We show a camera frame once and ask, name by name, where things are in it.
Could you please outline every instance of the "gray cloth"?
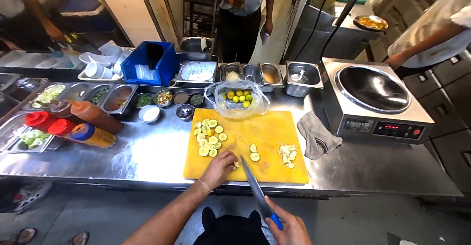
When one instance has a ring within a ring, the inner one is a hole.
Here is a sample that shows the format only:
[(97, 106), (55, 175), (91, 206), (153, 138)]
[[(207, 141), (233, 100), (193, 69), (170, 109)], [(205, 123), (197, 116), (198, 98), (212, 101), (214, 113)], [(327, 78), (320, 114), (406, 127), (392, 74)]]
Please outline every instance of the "gray cloth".
[(304, 155), (311, 160), (320, 158), (342, 144), (342, 138), (332, 135), (313, 111), (299, 120), (298, 129), (306, 139)]

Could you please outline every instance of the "sandal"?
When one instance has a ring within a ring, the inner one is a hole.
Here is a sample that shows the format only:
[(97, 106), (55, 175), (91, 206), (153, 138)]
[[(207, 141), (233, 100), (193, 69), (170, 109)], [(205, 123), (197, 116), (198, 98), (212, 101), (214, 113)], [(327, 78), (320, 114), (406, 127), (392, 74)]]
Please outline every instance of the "sandal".
[(82, 232), (67, 242), (69, 245), (86, 245), (89, 238), (88, 232)]
[(38, 233), (38, 230), (35, 228), (20, 230), (20, 232), (18, 232), (18, 234), (16, 234), (11, 240), (15, 245), (24, 245), (32, 241), (36, 236), (36, 233)]

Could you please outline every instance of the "knife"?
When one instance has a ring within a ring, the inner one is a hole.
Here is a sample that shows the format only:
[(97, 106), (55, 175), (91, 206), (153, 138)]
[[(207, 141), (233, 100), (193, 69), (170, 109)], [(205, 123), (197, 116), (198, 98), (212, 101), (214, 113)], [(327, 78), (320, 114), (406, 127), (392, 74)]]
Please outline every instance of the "knife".
[(265, 201), (265, 195), (263, 194), (259, 183), (253, 176), (253, 173), (250, 170), (249, 165), (245, 161), (244, 157), (242, 157), (242, 155), (240, 155), (240, 160), (242, 161), (242, 167), (244, 168), (245, 176), (247, 177), (247, 180), (249, 181), (253, 196), (255, 197), (259, 205), (260, 213), (262, 214), (263, 220), (265, 220), (265, 218), (270, 218), (273, 220), (273, 222), (278, 226), (280, 230), (283, 230), (283, 225), (281, 224), (280, 218), (268, 206), (267, 202)]

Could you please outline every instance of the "small steel bowl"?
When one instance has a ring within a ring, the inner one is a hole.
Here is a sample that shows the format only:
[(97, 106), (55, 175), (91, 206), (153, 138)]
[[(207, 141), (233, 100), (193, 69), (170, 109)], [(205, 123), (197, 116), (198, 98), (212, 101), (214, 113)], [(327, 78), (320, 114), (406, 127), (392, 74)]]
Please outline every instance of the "small steel bowl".
[[(178, 95), (182, 95), (183, 97), (186, 97), (186, 100), (185, 100), (185, 101), (176, 102), (176, 101), (175, 101), (175, 98), (176, 98)], [(173, 95), (173, 103), (175, 103), (175, 104), (185, 104), (185, 103), (188, 102), (189, 99), (190, 99), (190, 96), (188, 95), (188, 93), (186, 93), (186, 92), (184, 92), (184, 91), (175, 92), (175, 94)]]
[(165, 107), (165, 106), (168, 106), (170, 105), (170, 103), (172, 103), (172, 99), (173, 99), (173, 94), (172, 94), (172, 97), (170, 97), (170, 101), (168, 103), (165, 103), (165, 104), (157, 104), (156, 103), (156, 98), (159, 96), (159, 94), (163, 93), (163, 92), (170, 92), (170, 94), (172, 94), (171, 91), (169, 90), (161, 90), (160, 92), (157, 92), (153, 97), (152, 97), (152, 101), (154, 102), (155, 105), (158, 105), (160, 107)]
[[(191, 102), (191, 98), (192, 98), (193, 96), (195, 96), (195, 95), (201, 95), (201, 96), (203, 96), (203, 101), (202, 101), (201, 103), (198, 103), (198, 104), (193, 104), (193, 103)], [(205, 101), (206, 101), (206, 98), (204, 97), (203, 94), (200, 94), (200, 93), (194, 93), (194, 94), (192, 94), (192, 95), (190, 96), (190, 98), (189, 98), (190, 104), (193, 105), (193, 106), (196, 107), (196, 108), (201, 108), (201, 107), (203, 107)]]
[(193, 117), (195, 113), (195, 107), (191, 104), (182, 104), (177, 108), (175, 114), (181, 120), (188, 120)]
[[(149, 102), (148, 104), (144, 105), (144, 106), (139, 107), (139, 106), (138, 106), (139, 97), (145, 96), (145, 95), (147, 95), (147, 96), (150, 97), (150, 102)], [(145, 106), (147, 106), (147, 105), (149, 105), (149, 104), (152, 104), (152, 102), (153, 102), (152, 94), (147, 93), (147, 92), (143, 92), (143, 93), (139, 93), (138, 95), (136, 95), (136, 96), (133, 98), (132, 104), (133, 104), (133, 106), (134, 106), (135, 108), (143, 108), (143, 107), (145, 107)]]

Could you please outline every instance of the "sauce bottle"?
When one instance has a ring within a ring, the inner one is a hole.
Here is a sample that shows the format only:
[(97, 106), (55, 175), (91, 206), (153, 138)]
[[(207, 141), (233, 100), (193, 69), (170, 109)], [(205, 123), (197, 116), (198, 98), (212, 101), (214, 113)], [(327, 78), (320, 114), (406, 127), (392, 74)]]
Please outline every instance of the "sauce bottle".
[(86, 123), (83, 119), (80, 119), (79, 117), (70, 112), (70, 108), (72, 107), (72, 105), (68, 102), (58, 102), (52, 100), (49, 107), (51, 113), (53, 113), (59, 118), (65, 118), (69, 121), (74, 122), (75, 124)]
[(121, 132), (124, 128), (124, 124), (122, 122), (119, 122), (113, 118), (113, 116), (110, 116), (98, 106), (95, 106), (88, 101), (67, 101), (72, 104), (70, 109), (71, 113), (78, 116), (80, 119), (91, 123), (93, 126), (114, 135)]
[(58, 119), (59, 118), (57, 116), (51, 114), (50, 112), (33, 112), (25, 116), (25, 124), (47, 133), (50, 125), (56, 122)]
[(89, 123), (81, 123), (72, 129), (70, 138), (92, 146), (103, 148), (110, 147), (116, 143), (116, 137), (102, 129), (96, 128)]

